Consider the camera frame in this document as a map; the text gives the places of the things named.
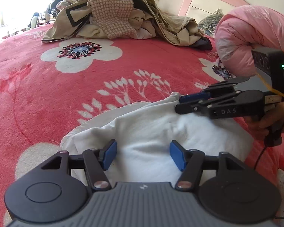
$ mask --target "green patterned pillow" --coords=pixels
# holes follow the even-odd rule
[[[223,16],[224,14],[222,10],[218,9],[213,14],[202,19],[198,24],[198,28],[201,31],[203,31],[206,35],[209,35],[212,38],[215,38],[215,31],[216,31],[217,25]]]

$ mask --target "ridged gray surface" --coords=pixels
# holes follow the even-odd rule
[[[40,227],[15,221],[8,227]],[[97,192],[87,206],[71,218],[44,227],[235,227],[199,206],[191,193],[178,192],[170,183],[117,183]],[[276,227],[266,221],[248,227]]]

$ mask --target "yellow cable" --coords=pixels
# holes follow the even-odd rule
[[[265,84],[266,88],[267,88],[270,92],[272,92],[272,93],[274,93],[274,94],[276,94],[276,95],[279,95],[279,96],[284,97],[284,94],[283,94],[282,92],[280,92],[280,91],[278,91],[278,90],[276,90],[276,89],[273,89],[273,88],[265,81],[265,79],[264,79],[259,73],[257,73],[257,76],[261,79],[261,81]]]

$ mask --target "headboard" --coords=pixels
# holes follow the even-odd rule
[[[227,14],[235,7],[247,4],[244,0],[183,0],[178,15],[194,18],[199,23],[219,8]]]

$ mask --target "rolled pink comforter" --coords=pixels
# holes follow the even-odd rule
[[[284,51],[284,15],[262,6],[238,7],[220,20],[215,41],[221,62],[232,74],[254,75],[252,48],[262,45]]]

